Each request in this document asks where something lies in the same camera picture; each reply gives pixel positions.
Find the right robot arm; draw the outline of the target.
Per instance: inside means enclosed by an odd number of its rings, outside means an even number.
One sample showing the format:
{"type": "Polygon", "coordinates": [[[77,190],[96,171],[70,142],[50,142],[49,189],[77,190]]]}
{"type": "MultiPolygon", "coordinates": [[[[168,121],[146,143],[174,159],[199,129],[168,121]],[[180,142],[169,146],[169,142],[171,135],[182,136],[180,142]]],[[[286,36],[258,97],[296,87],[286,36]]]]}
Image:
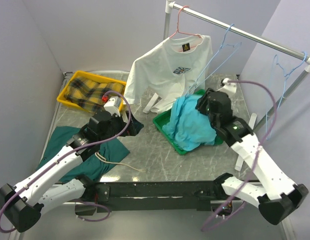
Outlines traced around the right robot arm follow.
{"type": "Polygon", "coordinates": [[[257,187],[224,173],[214,180],[213,191],[217,198],[240,198],[257,207],[264,219],[273,225],[299,208],[308,189],[290,179],[260,146],[249,125],[233,115],[231,100],[225,92],[206,90],[198,99],[196,110],[208,117],[217,137],[244,160],[261,183],[261,187],[257,187]]]}

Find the yellow plaid cloth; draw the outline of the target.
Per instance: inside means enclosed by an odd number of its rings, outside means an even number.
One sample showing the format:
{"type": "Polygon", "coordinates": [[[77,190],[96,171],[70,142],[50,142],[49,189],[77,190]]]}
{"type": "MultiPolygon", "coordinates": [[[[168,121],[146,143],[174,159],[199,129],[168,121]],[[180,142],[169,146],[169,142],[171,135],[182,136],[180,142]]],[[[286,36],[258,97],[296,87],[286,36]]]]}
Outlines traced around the yellow plaid cloth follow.
{"type": "Polygon", "coordinates": [[[77,77],[66,87],[64,97],[67,101],[78,105],[91,113],[103,108],[103,95],[108,91],[122,93],[124,85],[117,82],[95,82],[77,77]]]}

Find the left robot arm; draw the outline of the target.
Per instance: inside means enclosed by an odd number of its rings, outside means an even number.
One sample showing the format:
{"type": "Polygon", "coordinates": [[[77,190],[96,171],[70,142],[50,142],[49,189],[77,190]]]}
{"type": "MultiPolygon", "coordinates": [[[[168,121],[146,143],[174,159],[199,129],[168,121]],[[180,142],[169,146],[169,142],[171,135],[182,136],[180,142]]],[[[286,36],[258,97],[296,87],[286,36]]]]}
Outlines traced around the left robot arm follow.
{"type": "MultiPolygon", "coordinates": [[[[94,196],[88,177],[77,176],[69,183],[52,189],[66,173],[99,151],[101,144],[117,137],[136,136],[144,127],[130,111],[128,121],[107,111],[95,113],[78,133],[44,166],[16,185],[0,188],[0,220],[5,216],[13,229],[22,233],[33,227],[40,217],[64,202],[88,201],[94,196]]],[[[0,226],[0,232],[6,232],[0,226]]]]}

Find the metal clothes rack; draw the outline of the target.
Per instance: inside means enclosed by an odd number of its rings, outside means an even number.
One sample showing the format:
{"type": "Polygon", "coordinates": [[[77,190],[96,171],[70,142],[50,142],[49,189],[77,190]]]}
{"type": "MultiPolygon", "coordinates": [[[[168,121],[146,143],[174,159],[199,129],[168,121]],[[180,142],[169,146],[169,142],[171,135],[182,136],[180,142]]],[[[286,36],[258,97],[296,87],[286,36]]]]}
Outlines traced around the metal clothes rack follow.
{"type": "Polygon", "coordinates": [[[230,26],[229,24],[226,24],[224,22],[221,22],[219,20],[216,20],[212,17],[209,17],[207,15],[204,15],[202,13],[199,13],[195,10],[192,10],[190,8],[183,8],[181,5],[176,3],[173,0],[167,0],[165,3],[165,25],[164,25],[164,38],[168,37],[168,31],[169,31],[169,25],[170,25],[170,16],[173,9],[181,10],[182,12],[193,16],[195,18],[198,18],[200,20],[203,20],[205,22],[208,22],[210,24],[213,24],[215,26],[218,26],[223,29],[229,29],[231,32],[242,36],[244,38],[247,38],[249,40],[252,40],[258,44],[262,44],[264,46],[267,46],[269,48],[272,48],[274,50],[277,50],[281,53],[284,53],[286,55],[289,55],[291,57],[294,57],[296,59],[300,59],[306,63],[305,69],[302,71],[302,73],[296,78],[296,80],[290,85],[290,87],[283,93],[283,97],[280,98],[277,101],[277,105],[280,106],[283,104],[288,97],[297,89],[297,87],[303,82],[304,79],[307,78],[307,76],[310,74],[310,54],[305,54],[302,52],[299,52],[297,50],[293,50],[289,47],[286,47],[282,44],[276,43],[272,40],[266,39],[262,36],[258,36],[252,33],[249,33],[247,31],[241,30],[237,27],[230,26]]]}

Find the white t shirt on hanger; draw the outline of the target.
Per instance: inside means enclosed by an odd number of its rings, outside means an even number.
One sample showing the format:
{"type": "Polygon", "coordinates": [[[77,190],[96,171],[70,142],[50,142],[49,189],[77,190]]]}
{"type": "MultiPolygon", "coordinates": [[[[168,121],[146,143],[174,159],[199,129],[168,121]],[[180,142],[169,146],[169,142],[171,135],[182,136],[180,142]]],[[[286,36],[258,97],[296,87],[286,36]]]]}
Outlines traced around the white t shirt on hanger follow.
{"type": "Polygon", "coordinates": [[[160,97],[151,112],[165,112],[183,94],[205,88],[206,65],[212,56],[208,35],[167,38],[133,62],[124,97],[137,104],[150,88],[160,97]]]}

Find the light blue t shirt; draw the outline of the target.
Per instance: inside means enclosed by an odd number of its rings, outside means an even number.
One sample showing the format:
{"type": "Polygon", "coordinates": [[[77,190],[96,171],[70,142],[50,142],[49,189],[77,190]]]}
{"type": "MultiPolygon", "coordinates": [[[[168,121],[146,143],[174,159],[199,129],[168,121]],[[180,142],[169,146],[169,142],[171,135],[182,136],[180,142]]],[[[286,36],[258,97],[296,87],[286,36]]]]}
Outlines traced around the light blue t shirt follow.
{"type": "Polygon", "coordinates": [[[196,110],[200,95],[192,94],[176,99],[171,108],[170,119],[163,131],[180,149],[192,151],[200,145],[213,146],[216,131],[209,118],[196,110]]]}

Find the dark teal garment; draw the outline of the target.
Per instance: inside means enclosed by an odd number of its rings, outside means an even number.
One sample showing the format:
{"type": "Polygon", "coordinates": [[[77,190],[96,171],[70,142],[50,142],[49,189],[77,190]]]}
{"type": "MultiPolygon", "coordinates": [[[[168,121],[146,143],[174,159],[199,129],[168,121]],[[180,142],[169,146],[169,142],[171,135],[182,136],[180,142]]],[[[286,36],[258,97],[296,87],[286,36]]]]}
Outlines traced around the dark teal garment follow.
{"type": "MultiPolygon", "coordinates": [[[[69,141],[79,131],[80,129],[77,127],[57,126],[51,134],[51,137],[44,151],[43,158],[40,160],[36,170],[39,170],[53,157],[55,157],[66,145],[67,141],[69,141]]],[[[117,138],[114,138],[100,145],[83,148],[82,151],[84,156],[86,156],[87,150],[94,150],[99,152],[103,157],[106,158],[108,163],[102,162],[96,157],[95,153],[93,153],[80,165],[65,173],[65,175],[59,179],[60,182],[67,183],[79,175],[85,175],[92,181],[98,182],[102,175],[109,172],[116,163],[120,163],[130,153],[125,145],[122,144],[121,141],[117,138]]]]}

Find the white rack foot left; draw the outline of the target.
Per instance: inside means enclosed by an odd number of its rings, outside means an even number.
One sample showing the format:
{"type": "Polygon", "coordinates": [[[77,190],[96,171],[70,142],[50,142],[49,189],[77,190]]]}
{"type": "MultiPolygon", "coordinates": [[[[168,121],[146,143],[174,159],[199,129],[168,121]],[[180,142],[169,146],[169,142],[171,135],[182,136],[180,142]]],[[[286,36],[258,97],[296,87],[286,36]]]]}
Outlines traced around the white rack foot left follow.
{"type": "Polygon", "coordinates": [[[154,93],[153,97],[149,100],[149,102],[146,105],[146,107],[144,108],[143,112],[145,114],[148,114],[150,112],[150,110],[152,109],[152,107],[156,104],[158,99],[159,99],[159,96],[156,93],[154,93]]]}

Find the green plastic bin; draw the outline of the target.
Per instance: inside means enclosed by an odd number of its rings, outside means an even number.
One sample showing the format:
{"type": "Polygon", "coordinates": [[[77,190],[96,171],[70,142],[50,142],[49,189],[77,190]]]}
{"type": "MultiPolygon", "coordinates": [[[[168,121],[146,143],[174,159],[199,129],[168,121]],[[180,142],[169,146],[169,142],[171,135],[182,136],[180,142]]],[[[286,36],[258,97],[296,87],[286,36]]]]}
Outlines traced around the green plastic bin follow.
{"type": "Polygon", "coordinates": [[[223,140],[211,127],[207,116],[195,109],[197,100],[205,93],[199,90],[193,95],[181,97],[173,107],[153,119],[155,127],[180,155],[199,146],[218,146],[223,140]]]}

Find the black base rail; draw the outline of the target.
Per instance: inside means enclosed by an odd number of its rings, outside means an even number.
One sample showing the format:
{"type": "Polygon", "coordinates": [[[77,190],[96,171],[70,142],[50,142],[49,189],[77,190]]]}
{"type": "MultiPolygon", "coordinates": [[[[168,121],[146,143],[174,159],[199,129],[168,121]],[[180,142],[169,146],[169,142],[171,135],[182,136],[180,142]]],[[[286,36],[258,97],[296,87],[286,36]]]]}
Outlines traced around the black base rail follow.
{"type": "Polygon", "coordinates": [[[98,182],[79,199],[97,202],[114,211],[210,211],[213,201],[227,195],[213,181],[98,182]]]}

